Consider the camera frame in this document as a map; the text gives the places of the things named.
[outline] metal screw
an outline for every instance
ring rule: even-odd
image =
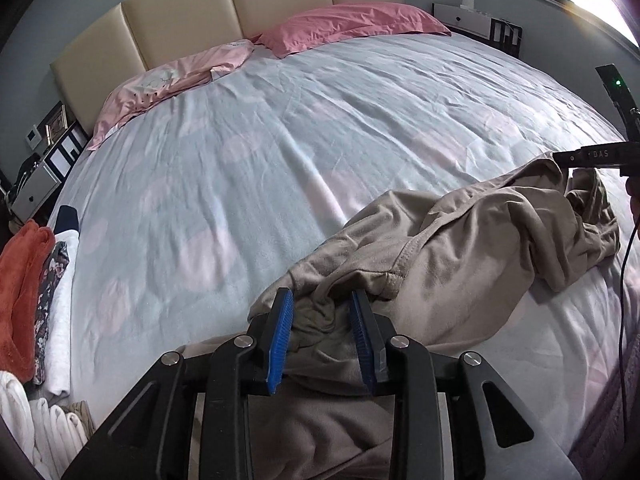
[[[395,335],[391,338],[391,344],[396,348],[407,348],[409,346],[409,340],[403,335]]]
[[[234,345],[238,348],[249,348],[252,344],[254,344],[254,338],[250,335],[239,335],[234,339]]]
[[[163,354],[160,361],[165,366],[173,366],[180,360],[180,354],[178,352],[167,352]]]
[[[466,352],[462,358],[465,360],[466,364],[471,366],[478,366],[482,362],[480,354],[476,352]]]

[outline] pink pillow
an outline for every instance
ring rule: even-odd
[[[451,35],[433,16],[405,4],[337,4],[308,10],[254,38],[280,59],[315,46],[349,38],[424,32]]]
[[[87,149],[97,150],[118,128],[158,103],[233,72],[254,51],[249,40],[214,46],[132,77],[109,94]]]

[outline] wall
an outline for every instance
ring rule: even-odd
[[[67,43],[122,0],[35,0],[0,52],[0,170],[15,179],[30,154],[24,136],[59,99],[49,69]],[[433,2],[407,0],[431,10]],[[640,62],[584,20],[541,0],[476,0],[524,28],[521,59],[547,72],[623,130],[594,67],[615,63],[640,101]]]
[[[462,0],[406,0],[431,11],[432,3],[459,5]],[[623,122],[595,67],[614,63],[640,102],[640,59],[606,33],[574,14],[543,0],[475,0],[476,9],[523,27],[520,59],[548,73],[579,95],[618,130]]]
[[[15,180],[24,137],[59,100],[49,63],[122,0],[34,0],[0,52],[0,170]]]

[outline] bed sheet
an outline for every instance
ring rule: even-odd
[[[73,168],[58,200],[81,221],[72,400],[101,423],[163,352],[244,330],[266,286],[387,189],[444,194],[546,150],[621,138],[548,75],[456,34],[356,38],[283,60],[258,48]],[[625,248],[624,182],[602,178]],[[560,294],[535,283],[475,348],[565,451],[616,365],[621,259]],[[635,250],[627,272],[635,331]]]

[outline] headboard panel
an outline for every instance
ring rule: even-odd
[[[403,0],[125,0],[51,64],[66,104],[88,133],[117,85],[163,63],[249,38],[304,10]]]

